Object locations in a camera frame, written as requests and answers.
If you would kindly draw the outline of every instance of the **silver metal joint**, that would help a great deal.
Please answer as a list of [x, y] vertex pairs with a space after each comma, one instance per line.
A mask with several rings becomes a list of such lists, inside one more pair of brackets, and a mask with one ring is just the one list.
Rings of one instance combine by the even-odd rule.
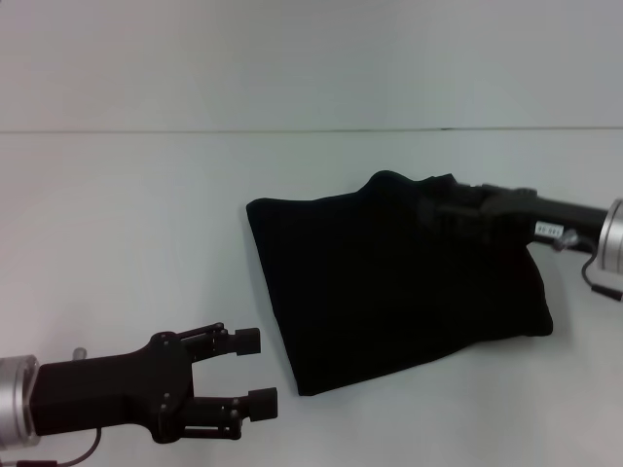
[[597, 261], [600, 269], [623, 273], [623, 199], [616, 200], [607, 212]]
[[30, 395], [38, 371], [34, 355], [0, 359], [0, 450], [39, 443], [30, 413]]

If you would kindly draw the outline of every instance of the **small white label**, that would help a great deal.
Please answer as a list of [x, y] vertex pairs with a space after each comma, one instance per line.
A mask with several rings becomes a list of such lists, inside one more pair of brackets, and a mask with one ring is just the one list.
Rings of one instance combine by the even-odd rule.
[[539, 236], [547, 236], [548, 238], [560, 238], [565, 233], [565, 227], [557, 224], [548, 224], [547, 222], [537, 222], [534, 228], [534, 234]]

